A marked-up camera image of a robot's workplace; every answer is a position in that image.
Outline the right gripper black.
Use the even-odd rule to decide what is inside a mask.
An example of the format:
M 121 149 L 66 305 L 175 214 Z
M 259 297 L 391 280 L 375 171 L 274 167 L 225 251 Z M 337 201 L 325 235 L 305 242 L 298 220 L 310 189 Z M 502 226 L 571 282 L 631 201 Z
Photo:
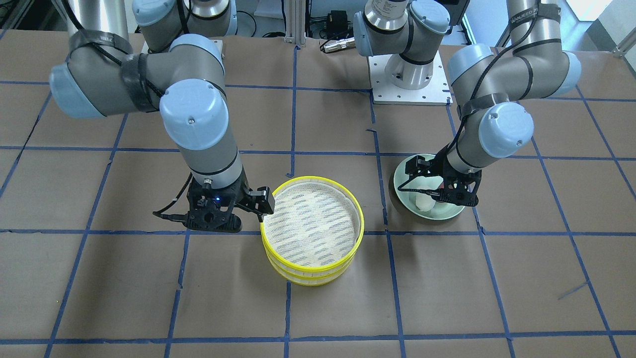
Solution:
M 268 186 L 248 191 L 246 179 L 237 179 L 225 188 L 211 189 L 194 180 L 187 192 L 189 210 L 185 227 L 214 233 L 240 232 L 241 219 L 233 210 L 236 207 L 247 208 L 247 195 L 248 208 L 256 214 L 259 222 L 274 213 L 275 198 Z

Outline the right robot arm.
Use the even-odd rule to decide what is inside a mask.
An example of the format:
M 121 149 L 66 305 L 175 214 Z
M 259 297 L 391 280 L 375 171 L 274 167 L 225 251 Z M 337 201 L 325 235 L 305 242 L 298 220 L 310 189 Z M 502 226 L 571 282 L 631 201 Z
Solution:
M 234 28 L 229 0 L 135 0 L 134 17 L 148 44 L 136 54 L 120 0 L 63 0 L 69 59 L 52 68 L 49 84 L 58 107 L 73 118 L 159 112 L 190 173 L 181 193 L 189 209 L 153 215 L 193 230 L 238 233 L 235 208 L 263 222 L 275 199 L 267 186 L 252 189 L 229 121 L 225 66 L 207 32 L 188 25 L 209 11 L 213 35 Z

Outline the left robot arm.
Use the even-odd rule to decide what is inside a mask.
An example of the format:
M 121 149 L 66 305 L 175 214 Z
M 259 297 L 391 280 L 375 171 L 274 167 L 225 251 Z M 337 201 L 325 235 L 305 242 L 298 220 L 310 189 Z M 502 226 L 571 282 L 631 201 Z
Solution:
M 533 136 L 531 115 L 519 105 L 572 90 L 581 63 L 562 49 L 561 9 L 555 0 L 509 0 L 511 45 L 499 55 L 484 44 L 461 48 L 448 61 L 460 126 L 433 159 L 409 159 L 398 192 L 432 201 L 477 206 L 481 171 L 515 154 Z M 428 81 L 450 27 L 450 14 L 434 0 L 369 0 L 354 16 L 354 39 L 364 57 L 390 55 L 385 72 L 399 88 Z

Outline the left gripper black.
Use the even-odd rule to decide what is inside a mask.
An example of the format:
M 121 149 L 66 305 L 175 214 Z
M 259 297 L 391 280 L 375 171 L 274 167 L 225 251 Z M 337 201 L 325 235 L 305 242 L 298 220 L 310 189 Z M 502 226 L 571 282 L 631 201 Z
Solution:
M 432 191 L 432 199 L 456 206 L 477 206 L 479 203 L 477 190 L 481 181 L 481 171 L 462 173 L 455 170 L 447 159 L 432 159 L 431 173 L 443 180 L 441 188 Z

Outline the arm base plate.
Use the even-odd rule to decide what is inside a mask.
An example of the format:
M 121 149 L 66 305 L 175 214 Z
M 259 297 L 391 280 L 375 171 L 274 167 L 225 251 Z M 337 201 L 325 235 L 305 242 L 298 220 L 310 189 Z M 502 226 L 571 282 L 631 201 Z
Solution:
M 400 55 L 368 57 L 375 104 L 452 104 L 451 90 L 439 52 L 431 63 L 407 63 Z

